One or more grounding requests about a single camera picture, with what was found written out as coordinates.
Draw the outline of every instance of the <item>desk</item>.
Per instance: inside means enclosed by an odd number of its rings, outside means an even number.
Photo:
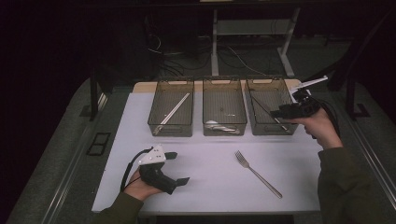
[[[128,162],[139,151],[162,144],[178,156],[163,172],[171,178],[190,177],[172,195],[153,195],[141,216],[294,214],[318,211],[317,153],[321,147],[301,125],[292,136],[254,136],[247,124],[243,136],[203,135],[202,82],[195,83],[192,137],[153,137],[147,124],[156,83],[137,83],[126,103],[113,148],[92,211],[109,207],[117,197]],[[298,83],[287,80],[288,86]],[[282,194],[278,199],[234,155],[240,150],[250,165]]]

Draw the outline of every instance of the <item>fork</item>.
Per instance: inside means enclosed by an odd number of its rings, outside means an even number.
[[[238,159],[239,163],[245,168],[248,168],[255,176],[257,176],[262,183],[264,183],[265,186],[268,187],[278,198],[282,198],[282,194],[279,193],[268,181],[266,181],[259,173],[257,173],[255,170],[253,170],[250,165],[248,164],[248,161],[245,159],[245,157],[242,155],[242,153],[238,150],[235,152],[235,156]]]

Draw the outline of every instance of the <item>green sleeve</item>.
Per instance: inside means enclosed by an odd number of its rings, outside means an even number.
[[[92,224],[132,224],[135,223],[137,214],[142,208],[143,202],[121,192],[114,203],[100,212]]]
[[[382,223],[372,197],[371,179],[352,161],[347,149],[329,148],[318,155],[321,161],[318,197],[323,223]]]

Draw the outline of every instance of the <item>fork handle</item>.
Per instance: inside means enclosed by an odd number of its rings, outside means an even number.
[[[248,169],[251,171],[251,172],[253,172],[253,174],[255,175],[255,176],[257,176],[259,179],[260,179],[260,181],[262,182],[262,183],[264,183],[264,185],[265,186],[267,186],[268,187],[268,189],[270,189],[278,198],[282,198],[283,196],[282,196],[282,194],[281,193],[279,193],[279,191],[277,191],[270,183],[268,183],[268,181],[266,181],[261,175],[259,175],[259,173],[257,173],[255,170],[253,170],[251,167],[248,167]]]

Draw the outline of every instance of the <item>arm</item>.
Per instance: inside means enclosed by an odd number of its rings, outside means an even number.
[[[318,154],[321,161],[318,197],[323,222],[382,223],[371,197],[369,176],[353,162],[326,112],[320,109],[310,118],[289,121],[303,124],[324,149]]]
[[[114,203],[100,212],[93,220],[92,224],[117,224],[134,223],[140,208],[150,195],[160,193],[150,185],[147,185],[139,176],[136,170],[123,192],[120,192]]]

